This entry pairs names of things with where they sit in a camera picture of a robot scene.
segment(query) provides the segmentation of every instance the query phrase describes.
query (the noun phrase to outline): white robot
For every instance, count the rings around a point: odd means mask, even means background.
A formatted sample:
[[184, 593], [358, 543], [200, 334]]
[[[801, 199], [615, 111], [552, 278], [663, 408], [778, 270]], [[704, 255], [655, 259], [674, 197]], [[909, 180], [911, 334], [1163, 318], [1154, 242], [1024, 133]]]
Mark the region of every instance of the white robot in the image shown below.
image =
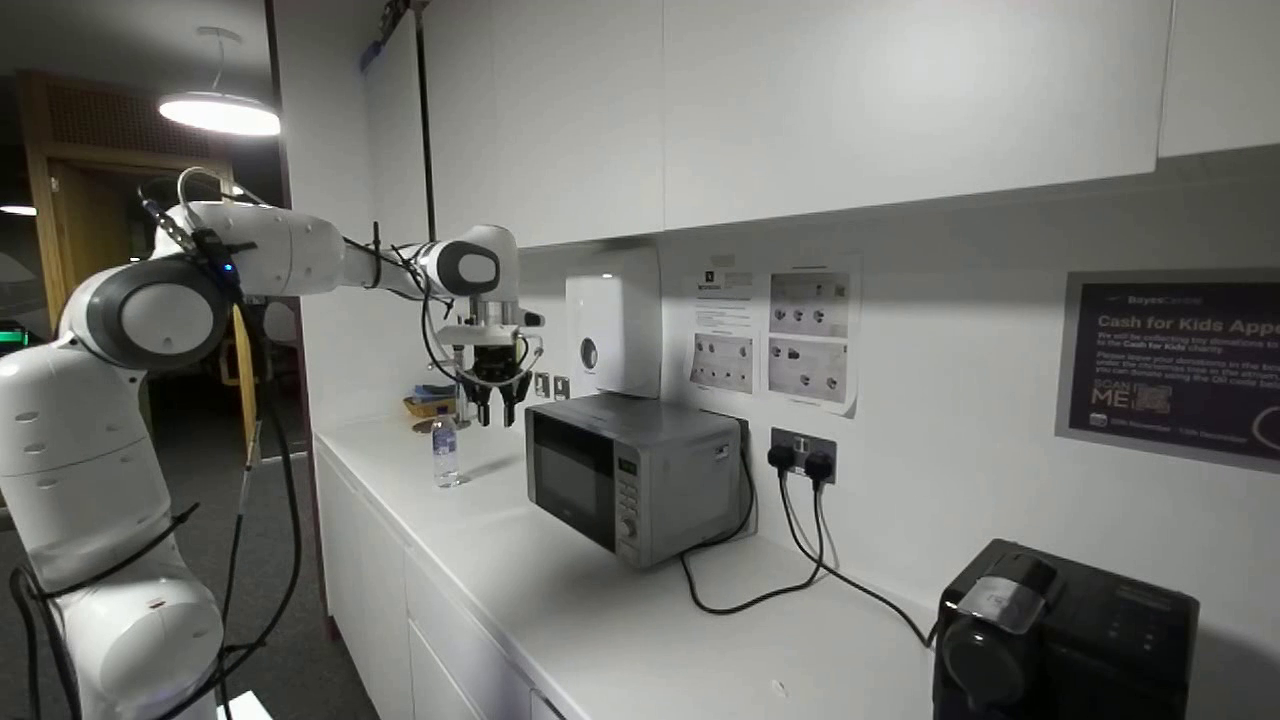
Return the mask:
[[463, 318], [430, 333], [455, 353], [452, 378], [472, 401], [494, 389], [508, 408], [529, 389], [518, 265], [505, 229], [380, 250], [322, 220], [245, 199], [174, 204], [156, 220], [150, 259], [82, 278], [55, 342], [0, 359], [0, 492], [55, 617], [82, 720], [214, 710], [224, 623], [170, 538], [139, 378], [211, 353], [231, 299], [330, 286], [463, 299]]

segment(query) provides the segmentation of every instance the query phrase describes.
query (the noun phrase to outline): white countertop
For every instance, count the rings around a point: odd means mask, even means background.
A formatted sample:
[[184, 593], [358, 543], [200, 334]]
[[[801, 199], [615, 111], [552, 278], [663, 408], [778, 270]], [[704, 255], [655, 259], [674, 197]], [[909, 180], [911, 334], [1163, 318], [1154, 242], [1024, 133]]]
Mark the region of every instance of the white countertop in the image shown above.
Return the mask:
[[[887, 606], [819, 578], [744, 617], [704, 617], [681, 562], [628, 573], [533, 507], [518, 437], [463, 431], [459, 468], [494, 468], [455, 486], [430, 480], [426, 437], [390, 419], [339, 426], [321, 444], [572, 714], [933, 714], [933, 652]], [[804, 573], [801, 552], [764, 536], [695, 557], [709, 603], [737, 603]]]

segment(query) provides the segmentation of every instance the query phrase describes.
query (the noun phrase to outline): sign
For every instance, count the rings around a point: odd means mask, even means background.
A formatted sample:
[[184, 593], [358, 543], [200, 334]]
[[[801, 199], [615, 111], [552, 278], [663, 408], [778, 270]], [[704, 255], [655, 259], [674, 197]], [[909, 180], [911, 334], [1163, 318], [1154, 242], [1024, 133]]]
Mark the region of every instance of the sign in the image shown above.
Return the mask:
[[1280, 458], [1280, 278], [1076, 274], [1067, 431]]

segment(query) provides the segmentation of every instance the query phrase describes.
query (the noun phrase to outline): wall socket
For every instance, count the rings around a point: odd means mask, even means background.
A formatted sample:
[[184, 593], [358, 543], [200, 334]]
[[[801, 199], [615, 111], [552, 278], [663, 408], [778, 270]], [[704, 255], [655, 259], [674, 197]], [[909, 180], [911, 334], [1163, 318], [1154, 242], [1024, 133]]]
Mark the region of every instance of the wall socket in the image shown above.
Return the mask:
[[751, 334], [693, 334], [693, 385], [751, 390]]
[[766, 339], [766, 389], [844, 404], [847, 342]]
[[847, 334], [847, 270], [774, 270], [766, 333]]
[[797, 468], [792, 468], [792, 475], [797, 475], [797, 472], [804, 475], [804, 454], [812, 454], [812, 451], [833, 454], [833, 480], [826, 480], [826, 485], [836, 485], [836, 440], [804, 437], [804, 431], [786, 431], [786, 426], [770, 426], [770, 449], [774, 449], [774, 444], [797, 449]]

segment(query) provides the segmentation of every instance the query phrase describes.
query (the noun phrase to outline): coffee machine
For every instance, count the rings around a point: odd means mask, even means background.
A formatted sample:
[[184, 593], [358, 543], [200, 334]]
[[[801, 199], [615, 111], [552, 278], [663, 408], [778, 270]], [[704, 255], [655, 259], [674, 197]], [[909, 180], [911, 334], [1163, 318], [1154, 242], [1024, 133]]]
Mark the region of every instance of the coffee machine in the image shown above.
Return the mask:
[[940, 596], [934, 720], [1184, 720], [1190, 596], [990, 538]]

